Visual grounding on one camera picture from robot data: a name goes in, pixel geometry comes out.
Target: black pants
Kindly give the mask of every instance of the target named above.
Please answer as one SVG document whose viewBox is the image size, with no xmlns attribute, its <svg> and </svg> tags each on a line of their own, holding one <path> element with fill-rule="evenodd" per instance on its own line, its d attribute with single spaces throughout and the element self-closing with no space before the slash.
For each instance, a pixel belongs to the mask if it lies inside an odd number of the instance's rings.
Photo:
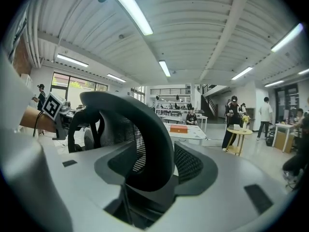
<svg viewBox="0 0 309 232">
<path fill-rule="evenodd" d="M 225 136 L 224 136 L 224 139 L 223 139 L 223 143 L 222 143 L 222 148 L 226 148 L 226 147 L 227 147 L 228 142 L 230 142 L 231 136 L 233 136 L 233 133 L 231 133 L 231 132 L 229 132 L 228 130 L 226 130 Z M 233 136 L 233 139 L 232 139 L 230 145 L 233 144 L 233 142 L 235 141 L 235 139 L 236 139 L 236 135 Z"/>
<path fill-rule="evenodd" d="M 282 169 L 284 171 L 292 171 L 294 176 L 298 176 L 299 170 L 305 168 L 307 157 L 303 154 L 297 154 L 284 163 Z"/>
<path fill-rule="evenodd" d="M 264 125 L 265 125 L 265 137 L 267 138 L 268 127 L 269 127 L 269 122 L 268 121 L 261 121 L 260 129 L 259 129 L 259 132 L 257 134 L 258 138 L 260 138 L 260 136 L 261 136 L 262 129 L 263 129 Z"/>
</svg>

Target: person in black clothing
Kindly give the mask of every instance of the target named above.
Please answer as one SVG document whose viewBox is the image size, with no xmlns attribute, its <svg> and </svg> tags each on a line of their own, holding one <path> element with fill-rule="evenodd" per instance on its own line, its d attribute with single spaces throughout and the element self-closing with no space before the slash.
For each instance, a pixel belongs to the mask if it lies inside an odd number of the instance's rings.
<svg viewBox="0 0 309 232">
<path fill-rule="evenodd" d="M 194 113 L 194 107 L 191 107 L 186 118 L 187 125 L 197 125 L 197 116 Z"/>
<path fill-rule="evenodd" d="M 239 105 L 237 104 L 237 96 L 232 96 L 232 100 L 231 103 L 229 103 L 226 108 L 225 108 L 225 114 L 227 116 L 226 119 L 226 124 L 228 128 L 230 125 L 234 125 L 240 124 L 240 116 L 239 116 Z M 233 133 L 229 132 L 228 130 L 226 130 L 225 132 L 225 136 L 223 139 L 223 143 L 222 143 L 222 149 L 225 150 L 228 142 L 230 141 L 231 137 L 232 137 Z M 232 141 L 231 141 L 231 145 L 233 144 L 233 142 L 235 141 L 236 137 L 233 137 Z"/>
<path fill-rule="evenodd" d="M 284 163 L 283 177 L 287 180 L 295 179 L 300 169 L 304 169 L 309 159 L 309 117 L 302 120 L 302 137 L 300 138 L 297 154 Z"/>
<path fill-rule="evenodd" d="M 42 111 L 42 108 L 43 108 L 43 105 L 44 105 L 44 102 L 45 102 L 45 98 L 46 98 L 46 95 L 45 95 L 45 92 L 44 92 L 44 84 L 38 85 L 38 88 L 39 88 L 39 91 L 40 91 L 39 97 L 38 98 L 33 97 L 32 100 L 34 100 L 35 102 L 38 103 L 38 110 Z M 44 134 L 44 130 L 38 130 L 38 132 L 39 132 L 39 135 Z"/>
</svg>

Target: orange box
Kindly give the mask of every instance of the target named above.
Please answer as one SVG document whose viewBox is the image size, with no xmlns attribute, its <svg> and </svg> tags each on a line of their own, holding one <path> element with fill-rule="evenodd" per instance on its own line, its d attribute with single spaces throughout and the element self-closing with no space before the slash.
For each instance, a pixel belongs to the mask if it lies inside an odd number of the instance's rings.
<svg viewBox="0 0 309 232">
<path fill-rule="evenodd" d="M 187 126 L 179 126 L 179 125 L 171 125 L 170 126 L 170 132 L 188 133 L 188 127 Z"/>
</svg>

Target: window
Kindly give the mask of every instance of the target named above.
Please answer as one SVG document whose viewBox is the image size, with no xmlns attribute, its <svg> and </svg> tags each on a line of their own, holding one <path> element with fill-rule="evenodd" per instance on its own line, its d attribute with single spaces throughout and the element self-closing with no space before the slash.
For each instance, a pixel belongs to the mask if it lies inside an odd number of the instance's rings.
<svg viewBox="0 0 309 232">
<path fill-rule="evenodd" d="M 131 96 L 135 99 L 145 103 L 145 87 L 132 87 L 131 88 Z"/>
<path fill-rule="evenodd" d="M 72 109 L 82 104 L 79 98 L 80 93 L 94 90 L 107 91 L 107 85 L 59 73 L 54 73 L 50 89 L 51 92 L 70 101 Z"/>
</svg>

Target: black rectangle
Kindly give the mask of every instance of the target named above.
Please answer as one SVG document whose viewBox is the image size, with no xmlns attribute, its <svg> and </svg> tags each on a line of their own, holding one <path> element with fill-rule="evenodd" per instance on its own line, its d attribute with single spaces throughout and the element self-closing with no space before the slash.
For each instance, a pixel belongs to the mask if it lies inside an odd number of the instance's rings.
<svg viewBox="0 0 309 232">
<path fill-rule="evenodd" d="M 68 160 L 68 161 L 63 162 L 62 164 L 63 164 L 64 167 L 69 167 L 69 166 L 76 164 L 76 163 L 77 162 L 74 161 L 74 160 Z"/>
<path fill-rule="evenodd" d="M 273 205 L 273 202 L 259 185 L 245 186 L 244 189 L 259 214 L 267 211 Z"/>
</svg>

